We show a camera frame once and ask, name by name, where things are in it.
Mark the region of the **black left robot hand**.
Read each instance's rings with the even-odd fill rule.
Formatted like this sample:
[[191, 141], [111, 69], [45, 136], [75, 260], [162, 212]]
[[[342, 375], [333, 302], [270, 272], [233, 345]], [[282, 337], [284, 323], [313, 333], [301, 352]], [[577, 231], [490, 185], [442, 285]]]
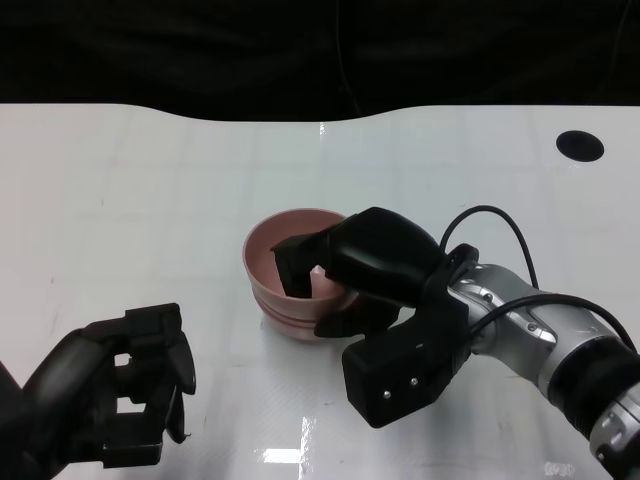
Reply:
[[128, 310], [66, 335], [22, 389], [24, 457], [43, 477], [72, 463], [151, 466], [183, 443], [195, 364], [176, 303]]

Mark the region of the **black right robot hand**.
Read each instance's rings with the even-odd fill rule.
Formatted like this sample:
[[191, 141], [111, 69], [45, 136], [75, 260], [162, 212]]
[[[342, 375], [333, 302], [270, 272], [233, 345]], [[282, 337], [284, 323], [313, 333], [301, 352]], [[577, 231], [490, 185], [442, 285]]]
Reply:
[[429, 277], [444, 262], [438, 243], [407, 218], [371, 207], [316, 233], [295, 235], [271, 251], [284, 293], [312, 295], [311, 270], [356, 293], [345, 308], [323, 315], [320, 338], [347, 338], [387, 330], [403, 307], [416, 308]]

